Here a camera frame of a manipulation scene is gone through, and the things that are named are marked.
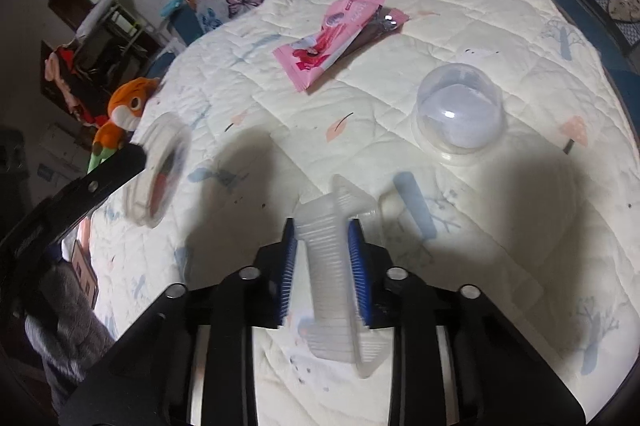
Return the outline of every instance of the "stuffed animal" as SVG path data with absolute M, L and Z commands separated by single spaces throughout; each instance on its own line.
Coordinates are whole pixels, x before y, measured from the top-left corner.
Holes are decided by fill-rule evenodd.
M 109 120 L 95 134 L 88 171 L 120 148 L 128 132 L 138 127 L 146 102 L 158 89 L 158 79 L 139 77 L 120 86 L 107 106 Z

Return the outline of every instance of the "pink snack package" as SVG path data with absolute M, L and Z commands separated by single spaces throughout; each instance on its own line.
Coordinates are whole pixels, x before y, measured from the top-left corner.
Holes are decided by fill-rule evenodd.
M 307 89 L 344 53 L 384 1 L 335 1 L 324 15 L 320 32 L 273 51 L 296 90 Z

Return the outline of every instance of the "gray blanket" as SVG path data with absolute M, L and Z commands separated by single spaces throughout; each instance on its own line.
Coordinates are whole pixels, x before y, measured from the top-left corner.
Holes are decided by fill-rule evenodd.
M 113 339 L 95 317 L 69 263 L 53 266 L 43 276 L 39 289 L 58 317 L 58 328 L 49 330 L 28 315 L 24 329 L 42 357 L 53 408 L 60 412 L 89 368 L 111 348 Z

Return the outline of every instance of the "metal bolt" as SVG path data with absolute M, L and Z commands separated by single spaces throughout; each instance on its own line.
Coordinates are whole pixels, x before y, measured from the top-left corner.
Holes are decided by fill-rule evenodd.
M 402 267 L 392 267 L 391 269 L 386 271 L 386 275 L 389 277 L 389 279 L 401 281 L 409 276 L 409 273 Z
M 169 285 L 166 291 L 164 291 L 164 295 L 168 298 L 182 298 L 187 292 L 187 288 L 180 284 L 174 283 L 173 285 Z
M 255 280 L 258 276 L 260 276 L 260 269 L 256 267 L 249 266 L 240 270 L 240 278 L 243 280 Z
M 460 294 L 462 294 L 468 300 L 475 300 L 482 293 L 480 292 L 480 289 L 475 285 L 464 285 L 463 287 L 460 287 Z

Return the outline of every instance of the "bed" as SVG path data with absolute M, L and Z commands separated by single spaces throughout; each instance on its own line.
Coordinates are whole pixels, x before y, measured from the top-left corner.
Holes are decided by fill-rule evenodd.
M 596 50 L 550 0 L 386 0 L 411 17 L 401 33 L 297 93 L 271 53 L 317 30 L 332 1 L 265 0 L 175 59 L 134 141 L 175 113 L 192 131 L 185 173 L 154 229 L 125 217 L 122 190 L 94 212 L 98 317 L 117 338 L 170 283 L 202 287 L 251 263 L 339 173 L 378 200 L 398 265 L 480 287 L 590 420 L 640 346 L 640 160 Z M 495 151 L 468 167 L 430 160 L 412 135 L 417 87 L 444 62 L 485 72 L 508 116 Z M 275 361 L 284 340 L 256 337 L 260 424 L 385 422 L 310 406 L 309 385 Z

